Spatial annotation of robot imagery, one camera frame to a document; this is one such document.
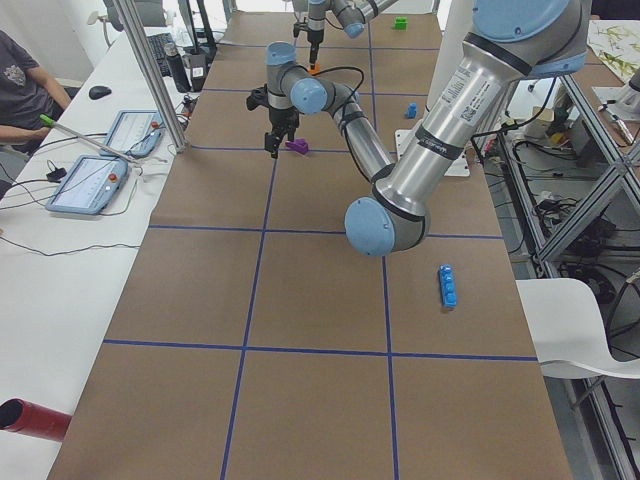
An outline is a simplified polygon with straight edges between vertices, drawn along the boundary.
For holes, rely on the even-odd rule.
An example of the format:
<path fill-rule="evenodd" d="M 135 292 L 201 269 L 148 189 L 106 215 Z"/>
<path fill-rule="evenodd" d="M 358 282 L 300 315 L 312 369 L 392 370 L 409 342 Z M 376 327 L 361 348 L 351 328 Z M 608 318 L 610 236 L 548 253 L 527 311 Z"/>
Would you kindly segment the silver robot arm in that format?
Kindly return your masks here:
<path fill-rule="evenodd" d="M 301 31 L 307 33 L 307 40 L 310 43 L 309 68 L 311 70 L 316 68 L 320 45 L 324 41 L 325 22 L 328 12 L 335 16 L 340 27 L 349 38 L 356 38 L 364 31 L 367 23 L 395 3 L 397 3 L 397 0 L 309 1 L 307 3 L 308 15 L 306 19 L 294 25 L 295 37 Z"/>
<path fill-rule="evenodd" d="M 290 43 L 267 47 L 266 82 L 247 98 L 249 109 L 268 110 L 264 147 L 271 155 L 294 137 L 301 115 L 332 117 L 372 188 L 344 219 L 350 244 L 362 254 L 385 256 L 423 240 L 427 199 L 512 83 L 573 73 L 585 62 L 587 1 L 460 1 L 452 10 L 466 28 L 459 63 L 398 160 L 389 157 L 355 91 L 310 74 Z"/>

